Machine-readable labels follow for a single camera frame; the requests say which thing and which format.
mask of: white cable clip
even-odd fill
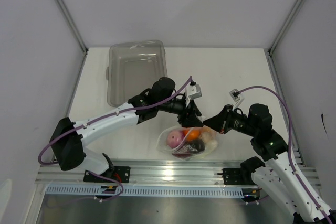
[[[241,103],[244,101],[245,98],[243,94],[239,93],[238,89],[231,90],[229,94],[235,102],[235,105],[232,108],[234,110],[235,108],[238,108],[241,105]]]

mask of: white table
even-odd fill
[[[112,109],[107,104],[106,68],[109,48],[90,48],[70,110],[72,121],[88,119]],[[207,118],[218,114],[224,105],[233,104],[229,91],[253,85],[275,90],[263,49],[243,48],[166,48],[168,77],[178,89],[190,75],[201,85],[201,98],[195,100]],[[274,129],[287,141],[288,133],[275,96],[265,90],[244,93],[240,108],[248,113],[254,103],[268,105]],[[172,160],[169,154],[156,150],[160,133],[178,125],[177,116],[159,112],[157,117],[137,126],[119,129],[92,143],[89,148],[106,153],[112,159]],[[256,156],[251,137],[230,131],[218,135],[218,148],[205,157],[214,161],[241,161]]]

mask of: orange fruit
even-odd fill
[[[200,136],[200,130],[191,130],[189,134],[186,136],[186,141],[191,142]]]
[[[186,136],[186,135],[188,134],[189,130],[190,130],[190,128],[187,128],[187,129],[183,130],[183,131],[182,131],[182,132],[183,132],[183,135]]]

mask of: clear plastic container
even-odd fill
[[[116,44],[110,48],[108,104],[117,107],[167,76],[159,40]]]
[[[217,148],[216,135],[206,126],[188,129],[174,126],[160,134],[156,149],[179,159],[199,159]]]

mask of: white wall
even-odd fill
[[[295,0],[65,0],[88,47],[162,40],[166,46],[269,48]]]
[[[336,0],[307,0],[275,53],[303,156],[336,208]],[[324,114],[324,130],[321,114]]]
[[[54,0],[0,0],[0,184],[13,180],[2,223],[20,223],[39,164],[75,84],[82,54]]]

